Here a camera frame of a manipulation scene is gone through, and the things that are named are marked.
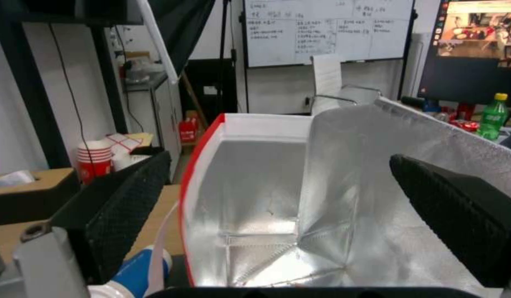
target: whiteboard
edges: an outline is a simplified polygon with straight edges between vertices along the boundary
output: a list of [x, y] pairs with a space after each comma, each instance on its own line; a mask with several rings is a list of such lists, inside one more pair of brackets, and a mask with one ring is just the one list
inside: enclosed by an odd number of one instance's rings
[[403, 58], [413, 0], [244, 0], [248, 66]]

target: computer screen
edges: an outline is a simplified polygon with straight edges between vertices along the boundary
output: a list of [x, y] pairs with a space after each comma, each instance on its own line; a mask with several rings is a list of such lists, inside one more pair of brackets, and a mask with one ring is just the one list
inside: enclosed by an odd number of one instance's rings
[[511, 106], [511, 0], [441, 0], [418, 96]]

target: yellow bottle cap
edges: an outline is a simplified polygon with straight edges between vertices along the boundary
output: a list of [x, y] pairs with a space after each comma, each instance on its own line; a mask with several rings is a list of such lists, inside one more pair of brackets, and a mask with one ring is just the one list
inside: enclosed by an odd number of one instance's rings
[[506, 93], [497, 93], [494, 95], [494, 99], [500, 100], [500, 101], [506, 101], [506, 100], [508, 100], [508, 95]]

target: white cabinet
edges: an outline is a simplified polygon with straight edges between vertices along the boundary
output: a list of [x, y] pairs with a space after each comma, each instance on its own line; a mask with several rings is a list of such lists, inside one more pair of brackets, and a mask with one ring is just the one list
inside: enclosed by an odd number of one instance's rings
[[180, 142], [180, 134], [178, 133], [178, 123], [180, 122], [177, 107], [180, 105], [180, 96], [172, 96], [176, 87], [176, 94], [178, 94], [178, 86], [170, 85], [166, 80], [154, 91], [154, 100], [157, 104], [157, 113], [159, 119], [159, 126], [161, 130], [161, 139], [165, 150], [169, 151], [171, 155], [171, 181], [178, 165], [178, 159], [182, 153], [182, 143]]
[[[142, 85], [129, 85], [129, 104], [133, 115], [144, 131], [154, 134], [153, 146], [163, 147], [171, 155], [170, 179], [182, 153], [178, 123], [182, 119], [182, 105], [178, 85], [170, 85], [165, 74], [151, 74], [151, 81]], [[130, 131], [141, 132], [130, 117]]]

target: green soda bottle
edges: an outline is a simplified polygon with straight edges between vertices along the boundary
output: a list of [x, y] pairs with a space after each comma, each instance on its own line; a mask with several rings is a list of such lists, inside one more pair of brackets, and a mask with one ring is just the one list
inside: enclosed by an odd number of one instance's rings
[[500, 128], [505, 124], [508, 118], [508, 110], [506, 109], [506, 101], [508, 95], [497, 93], [494, 96], [494, 102], [489, 104], [482, 115], [478, 135], [488, 140], [494, 141], [500, 134]]

